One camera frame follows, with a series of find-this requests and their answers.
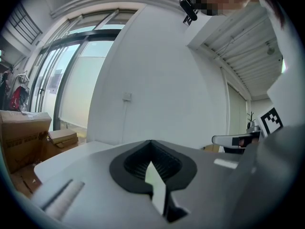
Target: metal railing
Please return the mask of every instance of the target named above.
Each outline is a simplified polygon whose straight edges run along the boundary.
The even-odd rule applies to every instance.
[[[8,21],[29,44],[33,44],[36,38],[42,34],[22,4],[16,6]]]

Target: electrical outlet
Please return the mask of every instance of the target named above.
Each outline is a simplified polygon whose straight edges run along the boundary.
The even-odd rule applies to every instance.
[[[131,102],[132,94],[131,93],[123,93],[123,101]]]

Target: cardboard box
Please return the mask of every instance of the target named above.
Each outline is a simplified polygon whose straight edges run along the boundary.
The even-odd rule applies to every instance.
[[[76,132],[70,129],[62,129],[58,131],[49,132],[49,137],[54,144],[62,143],[73,138],[77,138]]]
[[[78,146],[78,142],[69,145],[67,147],[59,148],[55,144],[53,144],[50,140],[46,140],[41,150],[40,161],[43,162],[49,158],[54,157],[55,155],[61,154],[77,146]]]
[[[34,173],[34,164],[27,165],[13,174],[10,178],[16,190],[23,193],[28,198],[39,188],[41,182]]]
[[[64,141],[62,143],[57,143],[56,146],[60,147],[60,148],[63,148],[63,147],[68,147],[68,146],[70,146],[72,144],[75,144],[77,142],[78,142],[78,137],[74,137],[74,138],[72,138],[68,141]]]
[[[219,145],[211,144],[211,145],[205,146],[204,151],[218,153]]]
[[[11,173],[39,159],[50,123],[47,113],[0,111],[1,148]]]

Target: white ceiling slats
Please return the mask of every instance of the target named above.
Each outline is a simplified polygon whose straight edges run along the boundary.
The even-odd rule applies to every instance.
[[[216,52],[235,71],[255,99],[266,97],[281,74],[282,55],[266,10],[260,4],[236,11],[202,45]]]

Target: door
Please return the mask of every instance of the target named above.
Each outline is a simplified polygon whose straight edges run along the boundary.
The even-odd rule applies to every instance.
[[[70,72],[61,98],[61,129],[77,132],[86,139],[88,116],[95,83],[113,41],[91,41]]]
[[[52,118],[50,131],[53,130],[54,107],[56,102],[57,90],[61,83],[61,78],[67,69],[73,55],[78,49],[79,44],[69,47],[62,47],[51,51],[44,62],[32,100],[32,110],[35,112],[47,112]]]

